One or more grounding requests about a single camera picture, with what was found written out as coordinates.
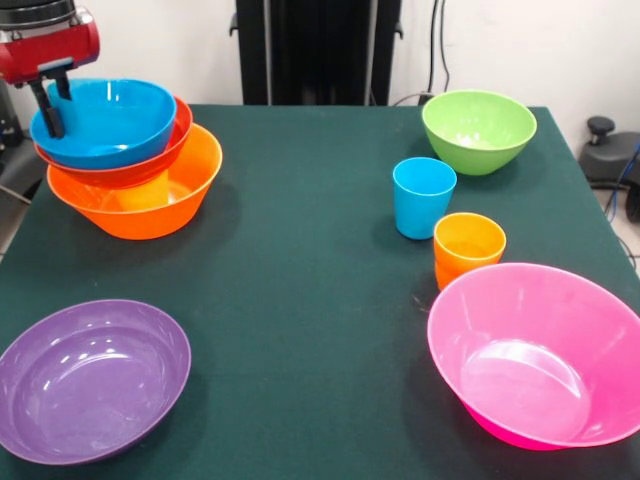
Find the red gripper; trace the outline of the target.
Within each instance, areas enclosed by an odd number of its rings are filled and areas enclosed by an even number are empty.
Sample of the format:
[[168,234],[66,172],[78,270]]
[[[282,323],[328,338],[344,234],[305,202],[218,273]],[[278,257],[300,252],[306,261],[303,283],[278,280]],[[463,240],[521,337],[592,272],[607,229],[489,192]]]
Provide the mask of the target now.
[[[35,33],[27,31],[1,31],[1,79],[9,84],[29,82],[48,134],[52,138],[63,138],[64,126],[45,91],[42,81],[37,79],[50,69],[71,69],[94,62],[100,52],[100,40],[95,22],[59,27],[46,27]],[[53,72],[60,98],[71,100],[70,84],[65,69]]]

